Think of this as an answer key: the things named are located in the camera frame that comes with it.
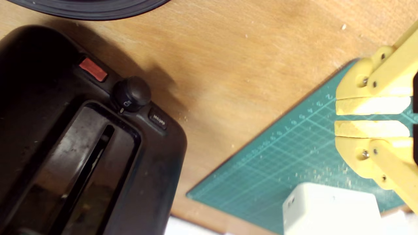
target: black plate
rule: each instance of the black plate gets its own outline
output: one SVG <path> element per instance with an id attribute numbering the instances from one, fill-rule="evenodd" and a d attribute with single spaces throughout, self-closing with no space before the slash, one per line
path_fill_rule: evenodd
<path id="1" fill-rule="evenodd" d="M 116 20 L 153 10 L 169 0 L 8 0 L 20 6 L 78 20 Z"/>

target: cutting mat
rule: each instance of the cutting mat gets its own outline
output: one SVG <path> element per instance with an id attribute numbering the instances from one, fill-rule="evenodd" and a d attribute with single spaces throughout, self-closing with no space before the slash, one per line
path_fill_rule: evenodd
<path id="1" fill-rule="evenodd" d="M 335 148 L 335 120 L 399 120 L 410 129 L 412 108 L 399 115 L 336 116 L 335 90 L 348 64 L 195 186 L 187 197 L 283 234 L 282 204 L 302 182 L 376 195 L 381 211 L 403 204 L 397 194 L 356 175 Z"/>

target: wooden surface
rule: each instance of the wooden surface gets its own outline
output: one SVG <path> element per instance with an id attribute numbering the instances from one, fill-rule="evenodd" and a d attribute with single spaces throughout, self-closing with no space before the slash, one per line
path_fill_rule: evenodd
<path id="1" fill-rule="evenodd" d="M 0 1 L 0 37 L 52 26 L 122 76 L 144 77 L 189 141 L 172 213 L 218 232 L 267 235 L 185 193 L 337 68 L 394 43 L 417 13 L 415 1 L 172 0 L 133 18 L 82 22 Z"/>

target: white box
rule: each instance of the white box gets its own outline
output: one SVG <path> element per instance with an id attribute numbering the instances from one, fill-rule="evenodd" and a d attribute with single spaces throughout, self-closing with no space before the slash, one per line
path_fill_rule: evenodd
<path id="1" fill-rule="evenodd" d="M 314 183 L 298 185 L 283 203 L 285 235 L 380 235 L 373 194 Z"/>

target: screw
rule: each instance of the screw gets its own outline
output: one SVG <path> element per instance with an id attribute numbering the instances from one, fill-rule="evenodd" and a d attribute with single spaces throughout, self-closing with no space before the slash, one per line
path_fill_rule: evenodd
<path id="1" fill-rule="evenodd" d="M 363 155 L 363 157 L 364 157 L 365 159 L 368 159 L 368 158 L 370 157 L 370 154 L 369 154 L 369 152 L 368 152 L 367 150 L 363 150 L 362 155 Z"/>

